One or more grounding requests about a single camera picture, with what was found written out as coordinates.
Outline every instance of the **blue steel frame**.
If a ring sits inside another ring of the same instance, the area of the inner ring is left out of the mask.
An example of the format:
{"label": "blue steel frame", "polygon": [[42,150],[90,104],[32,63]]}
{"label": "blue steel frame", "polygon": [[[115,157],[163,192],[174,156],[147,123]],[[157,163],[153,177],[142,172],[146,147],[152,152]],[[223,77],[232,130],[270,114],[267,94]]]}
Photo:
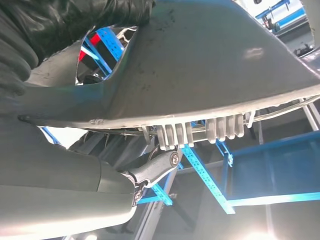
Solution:
{"label": "blue steel frame", "polygon": [[273,10],[278,9],[278,8],[279,8],[282,5],[285,5],[285,4],[290,4],[290,0],[281,0],[281,1],[277,2],[276,4],[272,6],[269,9],[264,10],[264,11],[255,16],[255,18],[256,19],[262,19],[263,16],[268,15]]}
{"label": "blue steel frame", "polygon": [[50,132],[48,127],[44,126],[44,127],[42,127],[41,129],[42,129],[45,133],[46,133],[48,136],[52,139],[54,144],[61,145],[61,143],[59,140],[57,140],[55,136],[54,136],[51,132]]}
{"label": "blue steel frame", "polygon": [[194,149],[190,148],[188,145],[185,145],[184,148],[182,148],[181,150],[226,214],[235,213],[232,206],[230,205],[223,194],[223,192],[218,187],[214,176],[212,176],[205,167],[205,165],[200,159],[199,156],[198,156],[198,154]]}

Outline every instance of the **black rubber glove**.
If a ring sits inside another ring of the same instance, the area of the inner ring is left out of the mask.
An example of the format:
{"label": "black rubber glove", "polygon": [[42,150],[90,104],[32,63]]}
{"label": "black rubber glove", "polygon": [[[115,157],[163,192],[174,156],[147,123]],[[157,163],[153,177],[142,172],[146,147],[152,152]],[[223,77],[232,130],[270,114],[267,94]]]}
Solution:
{"label": "black rubber glove", "polygon": [[106,26],[141,26],[152,0],[0,0],[0,9],[43,60]]}

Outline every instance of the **bolt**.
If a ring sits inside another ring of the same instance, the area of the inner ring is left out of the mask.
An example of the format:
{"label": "bolt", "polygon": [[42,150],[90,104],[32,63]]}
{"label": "bolt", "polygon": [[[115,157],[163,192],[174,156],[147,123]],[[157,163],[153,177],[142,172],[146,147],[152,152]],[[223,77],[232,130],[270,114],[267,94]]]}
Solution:
{"label": "bolt", "polygon": [[137,201],[140,200],[142,197],[143,197],[143,191],[139,190],[135,194],[134,201],[137,202]]}
{"label": "bolt", "polygon": [[170,163],[172,167],[176,167],[179,163],[179,155],[177,152],[174,152],[170,156]]}

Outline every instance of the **gray plastic panel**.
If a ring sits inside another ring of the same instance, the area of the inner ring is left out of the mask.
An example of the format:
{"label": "gray plastic panel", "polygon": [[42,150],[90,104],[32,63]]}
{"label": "gray plastic panel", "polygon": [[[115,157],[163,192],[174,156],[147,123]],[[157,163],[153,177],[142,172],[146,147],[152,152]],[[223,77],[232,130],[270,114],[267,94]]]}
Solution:
{"label": "gray plastic panel", "polygon": [[232,1],[166,1],[107,81],[29,89],[20,113],[60,127],[163,126],[317,95],[319,79]]}

